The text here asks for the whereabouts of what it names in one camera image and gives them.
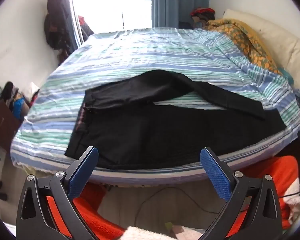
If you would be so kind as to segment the black pants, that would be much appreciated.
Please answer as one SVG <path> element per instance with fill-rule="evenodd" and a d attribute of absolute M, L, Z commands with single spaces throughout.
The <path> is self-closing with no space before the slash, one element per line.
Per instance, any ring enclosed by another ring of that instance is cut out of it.
<path fill-rule="evenodd" d="M 276 109 L 187 76 L 151 70 L 89 89 L 66 156 L 93 146 L 111 170 L 171 168 L 254 145 L 286 129 Z"/>

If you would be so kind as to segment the red fuzzy garment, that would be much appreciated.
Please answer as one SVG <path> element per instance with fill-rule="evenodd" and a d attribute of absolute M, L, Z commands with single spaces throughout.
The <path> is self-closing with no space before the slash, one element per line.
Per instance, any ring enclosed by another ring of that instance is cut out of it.
<path fill-rule="evenodd" d="M 291 155 L 271 157 L 244 168 L 243 173 L 252 178 L 263 178 L 266 175 L 272 177 L 279 195 L 282 226 L 284 229 L 289 228 L 294 206 L 292 203 L 300 192 L 296 158 Z M 127 229 L 103 218 L 97 211 L 105 195 L 104 186 L 87 183 L 81 195 L 74 199 L 74 206 L 99 239 L 118 239 Z"/>

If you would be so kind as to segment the striped blue green bedsheet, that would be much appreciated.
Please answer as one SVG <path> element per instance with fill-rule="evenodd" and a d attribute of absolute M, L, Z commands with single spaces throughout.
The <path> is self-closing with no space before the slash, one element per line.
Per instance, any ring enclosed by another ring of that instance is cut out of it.
<path fill-rule="evenodd" d="M 242 168 L 274 156 L 296 139 L 300 107 L 288 81 L 252 64 L 224 34 L 202 29 L 149 28 L 91 35 L 48 78 L 16 133 L 14 166 L 55 173 L 72 162 L 65 155 L 85 90 L 149 70 L 182 73 L 276 108 L 286 129 L 221 159 Z"/>

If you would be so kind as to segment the brown board left side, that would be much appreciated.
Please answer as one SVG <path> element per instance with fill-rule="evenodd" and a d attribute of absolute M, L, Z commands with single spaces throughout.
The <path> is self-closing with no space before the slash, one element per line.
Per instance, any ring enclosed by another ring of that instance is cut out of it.
<path fill-rule="evenodd" d="M 17 133 L 21 122 L 14 117 L 9 107 L 0 100 L 0 147 L 10 151 L 12 140 Z"/>

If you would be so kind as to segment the blue clutter pile left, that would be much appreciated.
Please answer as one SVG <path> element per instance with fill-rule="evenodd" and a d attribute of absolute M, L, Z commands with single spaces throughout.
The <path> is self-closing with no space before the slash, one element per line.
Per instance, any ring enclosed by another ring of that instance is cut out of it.
<path fill-rule="evenodd" d="M 30 103 L 11 81 L 5 84 L 0 98 L 20 122 L 28 115 Z"/>

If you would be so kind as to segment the cream pillow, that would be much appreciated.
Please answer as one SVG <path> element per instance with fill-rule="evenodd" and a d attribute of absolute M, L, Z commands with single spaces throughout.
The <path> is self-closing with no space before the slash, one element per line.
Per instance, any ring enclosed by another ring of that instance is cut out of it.
<path fill-rule="evenodd" d="M 300 89 L 299 38 L 270 21 L 246 12 L 226 9 L 223 17 L 244 22 L 256 31 L 275 63 L 292 76 L 295 87 Z"/>

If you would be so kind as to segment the orange floral blanket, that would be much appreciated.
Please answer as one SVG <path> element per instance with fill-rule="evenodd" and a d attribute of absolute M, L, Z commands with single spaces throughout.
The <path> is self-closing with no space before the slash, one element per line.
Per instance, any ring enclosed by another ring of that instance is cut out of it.
<path fill-rule="evenodd" d="M 282 75 L 266 45 L 261 41 L 257 32 L 246 23 L 235 19 L 223 18 L 208 21 L 204 29 L 226 35 L 251 63 L 275 74 Z"/>

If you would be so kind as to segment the dark hanging jacket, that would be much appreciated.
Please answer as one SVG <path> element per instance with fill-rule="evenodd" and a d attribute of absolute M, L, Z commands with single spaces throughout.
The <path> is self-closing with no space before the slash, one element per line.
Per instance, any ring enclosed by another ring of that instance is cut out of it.
<path fill-rule="evenodd" d="M 58 64 L 62 64 L 72 51 L 72 42 L 67 26 L 69 14 L 62 0 L 47 0 L 46 7 L 47 15 L 44 20 L 46 42 L 53 50 L 58 51 Z"/>

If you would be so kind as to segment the red black item by curtain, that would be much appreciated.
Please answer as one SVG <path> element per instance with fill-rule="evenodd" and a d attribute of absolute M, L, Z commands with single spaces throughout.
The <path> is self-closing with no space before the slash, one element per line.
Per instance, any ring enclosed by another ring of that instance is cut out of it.
<path fill-rule="evenodd" d="M 193 28 L 202 28 L 209 21 L 215 20 L 215 11 L 211 8 L 197 8 L 190 12 Z"/>

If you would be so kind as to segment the blue grey curtain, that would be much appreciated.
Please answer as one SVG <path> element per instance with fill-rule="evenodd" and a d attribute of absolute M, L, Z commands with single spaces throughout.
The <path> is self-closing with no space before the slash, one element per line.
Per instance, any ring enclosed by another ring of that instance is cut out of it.
<path fill-rule="evenodd" d="M 191 12 L 208 8 L 209 0 L 151 0 L 152 27 L 178 28 L 180 22 L 192 23 Z"/>

